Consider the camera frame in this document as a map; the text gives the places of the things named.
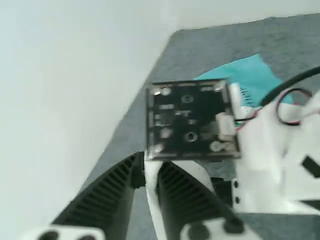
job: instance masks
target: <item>black cable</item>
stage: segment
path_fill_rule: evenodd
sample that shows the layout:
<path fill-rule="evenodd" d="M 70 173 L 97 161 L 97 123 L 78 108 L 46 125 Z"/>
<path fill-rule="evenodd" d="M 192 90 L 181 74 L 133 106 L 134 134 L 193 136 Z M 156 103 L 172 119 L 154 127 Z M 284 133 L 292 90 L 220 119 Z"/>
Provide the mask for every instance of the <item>black cable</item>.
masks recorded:
<path fill-rule="evenodd" d="M 239 119 L 235 119 L 235 122 L 242 122 L 242 121 L 248 121 L 248 120 L 252 120 L 256 117 L 256 115 L 253 115 L 251 117 L 247 117 L 247 118 L 239 118 Z"/>
<path fill-rule="evenodd" d="M 292 85 L 310 78 L 314 75 L 320 74 L 320 66 L 311 68 L 307 71 L 304 71 L 292 78 L 290 78 L 289 80 L 285 81 L 284 83 L 282 83 L 281 85 L 277 86 L 276 88 L 274 88 L 273 90 L 271 90 L 260 102 L 259 105 L 261 106 L 265 106 L 267 104 L 269 104 L 272 100 L 274 100 L 283 90 L 291 87 Z"/>
<path fill-rule="evenodd" d="M 300 120 L 299 121 L 293 121 L 293 122 L 286 122 L 286 121 L 283 121 L 280 116 L 279 116 L 279 106 L 280 106 L 280 103 L 282 102 L 282 100 L 289 94 L 289 93 L 292 93 L 292 92 L 295 92 L 295 91 L 299 91 L 299 92 L 302 92 L 303 94 L 307 95 L 308 97 L 312 97 L 312 93 L 306 89 L 303 89 L 303 88 L 300 88 L 300 87 L 294 87 L 294 88 L 291 88 L 289 89 L 285 94 L 283 94 L 278 102 L 276 103 L 276 106 L 275 106 L 275 114 L 276 114 L 276 117 L 278 118 L 278 120 L 282 123 L 282 124 L 285 124 L 285 125 L 288 125 L 288 126 L 298 126 L 300 125 Z"/>

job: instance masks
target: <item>red wire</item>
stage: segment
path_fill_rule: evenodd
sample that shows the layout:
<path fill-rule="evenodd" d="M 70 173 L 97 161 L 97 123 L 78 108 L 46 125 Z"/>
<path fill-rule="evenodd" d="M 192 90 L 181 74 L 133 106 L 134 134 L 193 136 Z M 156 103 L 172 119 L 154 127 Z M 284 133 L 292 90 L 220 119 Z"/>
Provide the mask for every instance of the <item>red wire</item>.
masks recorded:
<path fill-rule="evenodd" d="M 286 95 L 288 95 L 289 93 L 291 92 L 295 92 L 295 91 L 298 91 L 298 92 L 301 92 L 303 94 L 305 94 L 306 96 L 308 96 L 309 98 L 312 97 L 312 93 L 306 89 L 303 89 L 303 88 L 299 88 L 299 87 L 295 87 L 295 88 L 289 88 L 288 90 L 286 90 L 282 95 L 281 97 L 279 98 L 279 100 L 277 101 L 276 103 L 276 106 L 275 106 L 275 114 L 276 114 L 276 117 L 278 118 L 278 120 L 285 124 L 285 125 L 288 125 L 288 126 L 298 126 L 300 125 L 301 123 L 301 120 L 298 120 L 298 121 L 292 121 L 292 122 L 286 122 L 286 121 L 283 121 L 280 116 L 279 116 L 279 107 L 280 107 L 280 103 L 281 101 L 285 98 Z"/>

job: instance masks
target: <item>electronic component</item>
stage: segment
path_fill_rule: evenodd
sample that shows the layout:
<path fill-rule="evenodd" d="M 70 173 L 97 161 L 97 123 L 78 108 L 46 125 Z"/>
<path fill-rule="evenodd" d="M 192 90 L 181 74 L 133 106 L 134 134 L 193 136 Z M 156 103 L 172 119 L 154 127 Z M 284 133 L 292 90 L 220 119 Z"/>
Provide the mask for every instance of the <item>electronic component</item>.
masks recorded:
<path fill-rule="evenodd" d="M 147 89 L 147 159 L 238 158 L 225 79 L 161 82 Z"/>

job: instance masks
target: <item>white plastic part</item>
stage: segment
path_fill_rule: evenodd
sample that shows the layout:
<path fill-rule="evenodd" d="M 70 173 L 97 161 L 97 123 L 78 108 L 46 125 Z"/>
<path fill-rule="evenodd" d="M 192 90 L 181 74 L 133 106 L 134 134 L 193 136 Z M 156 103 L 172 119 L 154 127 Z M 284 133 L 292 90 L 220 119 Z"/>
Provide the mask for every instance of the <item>white plastic part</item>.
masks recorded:
<path fill-rule="evenodd" d="M 94 237 L 94 240 L 107 240 L 104 232 L 99 228 L 64 225 L 49 225 L 32 228 L 25 232 L 18 240 L 39 240 L 41 236 L 48 232 L 55 232 L 58 238 L 47 237 L 43 239 L 80 240 L 83 237 L 92 236 Z"/>
<path fill-rule="evenodd" d="M 284 119 L 296 119 L 297 115 L 300 115 L 299 106 L 281 104 Z M 284 156 L 289 151 L 288 147 L 291 149 L 289 143 L 296 138 L 298 131 L 300 127 L 283 125 L 278 121 L 274 102 L 260 110 L 257 117 L 239 131 L 242 158 L 234 161 L 238 188 L 232 185 L 236 211 L 320 214 L 318 210 L 285 195 L 284 180 L 288 166 L 284 165 Z"/>
<path fill-rule="evenodd" d="M 320 200 L 320 177 L 302 166 L 306 157 L 320 166 L 320 92 L 303 108 L 304 118 L 293 133 L 284 157 L 284 190 L 292 200 Z"/>

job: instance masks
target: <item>mounting hole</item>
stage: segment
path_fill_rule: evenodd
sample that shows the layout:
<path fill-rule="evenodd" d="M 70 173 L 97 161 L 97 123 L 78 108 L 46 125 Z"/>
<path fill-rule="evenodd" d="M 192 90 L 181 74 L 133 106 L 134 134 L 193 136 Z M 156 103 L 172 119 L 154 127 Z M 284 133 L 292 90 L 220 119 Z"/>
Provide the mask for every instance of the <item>mounting hole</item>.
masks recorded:
<path fill-rule="evenodd" d="M 168 96 L 169 94 L 171 94 L 171 88 L 170 87 L 162 88 L 161 93 L 163 96 Z"/>
<path fill-rule="evenodd" d="M 188 143 L 193 143 L 198 139 L 198 135 L 195 132 L 190 131 L 184 135 L 184 138 Z"/>
<path fill-rule="evenodd" d="M 189 103 L 192 103 L 194 101 L 194 97 L 191 96 L 191 95 L 183 95 L 182 98 L 181 98 L 181 101 L 184 104 L 189 104 Z"/>
<path fill-rule="evenodd" d="M 212 152 L 217 153 L 224 149 L 225 145 L 219 141 L 213 141 L 212 143 L 210 143 L 209 148 Z"/>
<path fill-rule="evenodd" d="M 96 240 L 96 238 L 92 235 L 86 235 L 86 236 L 80 237 L 78 240 Z"/>
<path fill-rule="evenodd" d="M 38 240 L 57 240 L 59 237 L 59 234 L 57 231 L 47 231 L 44 234 L 42 234 Z"/>

